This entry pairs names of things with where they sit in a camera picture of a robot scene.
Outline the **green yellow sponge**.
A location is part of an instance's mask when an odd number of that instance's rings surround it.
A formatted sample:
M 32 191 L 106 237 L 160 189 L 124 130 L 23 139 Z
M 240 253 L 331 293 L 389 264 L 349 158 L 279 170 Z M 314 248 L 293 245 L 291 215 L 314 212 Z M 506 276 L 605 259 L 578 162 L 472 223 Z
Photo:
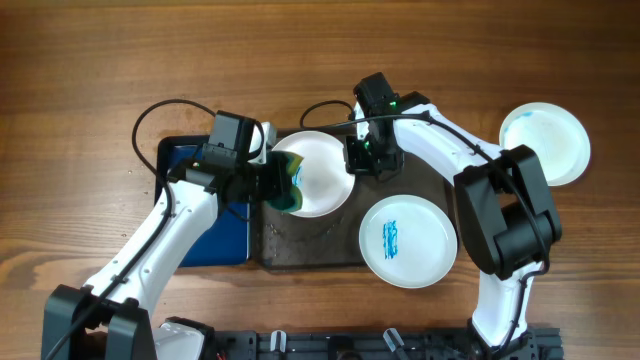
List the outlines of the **green yellow sponge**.
M 303 195 L 295 184 L 303 158 L 295 153 L 272 151 L 265 164 L 265 200 L 274 209 L 292 213 L 301 209 Z

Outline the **white plate back stained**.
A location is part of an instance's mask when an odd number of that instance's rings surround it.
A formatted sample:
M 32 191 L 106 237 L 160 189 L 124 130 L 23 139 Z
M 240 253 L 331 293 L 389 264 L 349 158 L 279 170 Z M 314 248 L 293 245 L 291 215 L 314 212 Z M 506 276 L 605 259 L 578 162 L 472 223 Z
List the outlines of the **white plate back stained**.
M 303 158 L 293 176 L 293 184 L 302 194 L 301 208 L 293 212 L 294 216 L 328 215 L 351 195 L 355 176 L 346 171 L 344 145 L 336 137 L 319 131 L 296 132 L 279 140 L 274 150 Z

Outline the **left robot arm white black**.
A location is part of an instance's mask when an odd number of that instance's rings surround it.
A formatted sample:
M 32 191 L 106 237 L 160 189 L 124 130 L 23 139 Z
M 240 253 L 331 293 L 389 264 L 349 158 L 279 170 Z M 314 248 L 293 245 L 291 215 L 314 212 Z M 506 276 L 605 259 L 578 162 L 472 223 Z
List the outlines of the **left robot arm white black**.
M 119 253 L 81 288 L 61 285 L 45 307 L 45 359 L 213 359 L 212 327 L 170 318 L 150 324 L 159 297 L 192 245 L 231 202 L 301 207 L 293 178 L 301 159 L 263 163 L 186 159 L 164 178 L 162 197 Z

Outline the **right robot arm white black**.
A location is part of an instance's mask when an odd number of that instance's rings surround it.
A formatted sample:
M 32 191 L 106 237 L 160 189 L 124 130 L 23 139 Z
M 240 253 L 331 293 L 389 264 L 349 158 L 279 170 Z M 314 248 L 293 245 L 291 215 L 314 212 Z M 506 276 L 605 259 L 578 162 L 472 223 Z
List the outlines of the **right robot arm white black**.
M 348 170 L 395 171 L 410 153 L 452 184 L 458 233 L 480 270 L 472 353 L 500 359 L 521 349 L 533 280 L 548 272 L 551 247 L 562 235 L 537 155 L 524 145 L 506 150 L 477 138 L 417 92 L 358 85 L 354 97 L 349 121 L 357 133 L 347 139 Z

